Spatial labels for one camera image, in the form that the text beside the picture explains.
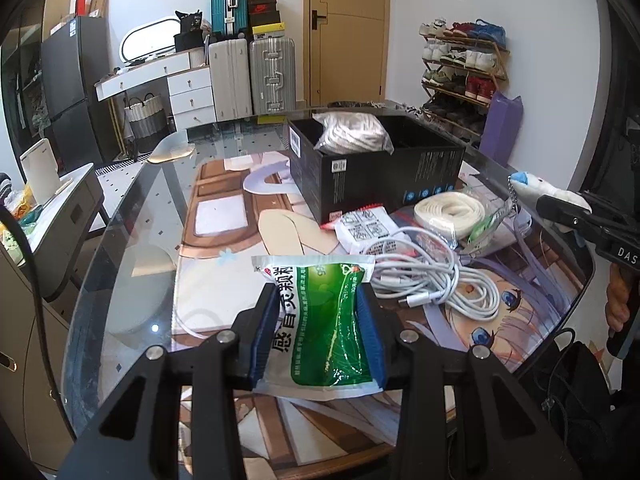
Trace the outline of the person's right hand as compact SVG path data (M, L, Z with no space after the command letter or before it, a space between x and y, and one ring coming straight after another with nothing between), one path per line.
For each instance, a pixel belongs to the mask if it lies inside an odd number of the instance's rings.
M606 289L605 318L608 327L619 333L629 318L627 301L630 294L629 282L620 273L620 267L612 263L610 279Z

